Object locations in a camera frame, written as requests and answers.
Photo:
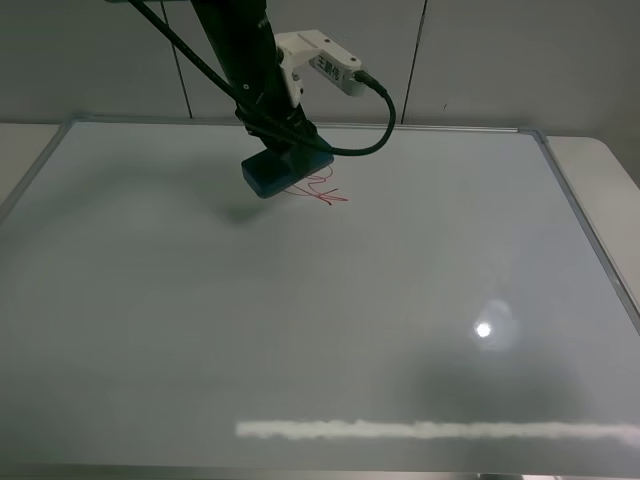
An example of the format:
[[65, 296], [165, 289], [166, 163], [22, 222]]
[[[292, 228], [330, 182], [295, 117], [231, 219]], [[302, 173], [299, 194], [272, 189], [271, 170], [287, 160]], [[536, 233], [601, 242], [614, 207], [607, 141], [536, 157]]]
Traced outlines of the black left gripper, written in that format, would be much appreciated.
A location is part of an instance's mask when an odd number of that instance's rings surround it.
[[247, 132], [272, 150], [289, 145], [313, 147], [317, 128], [307, 119], [301, 106], [294, 107], [286, 89], [233, 91], [236, 116]]

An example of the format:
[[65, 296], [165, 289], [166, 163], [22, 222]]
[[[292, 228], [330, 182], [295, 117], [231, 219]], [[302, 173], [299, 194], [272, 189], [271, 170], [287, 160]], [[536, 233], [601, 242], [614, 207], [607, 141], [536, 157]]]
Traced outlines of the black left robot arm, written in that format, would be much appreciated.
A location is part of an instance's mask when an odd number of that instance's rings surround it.
[[191, 3], [229, 85], [286, 131], [315, 138], [302, 107], [291, 104], [264, 1]]

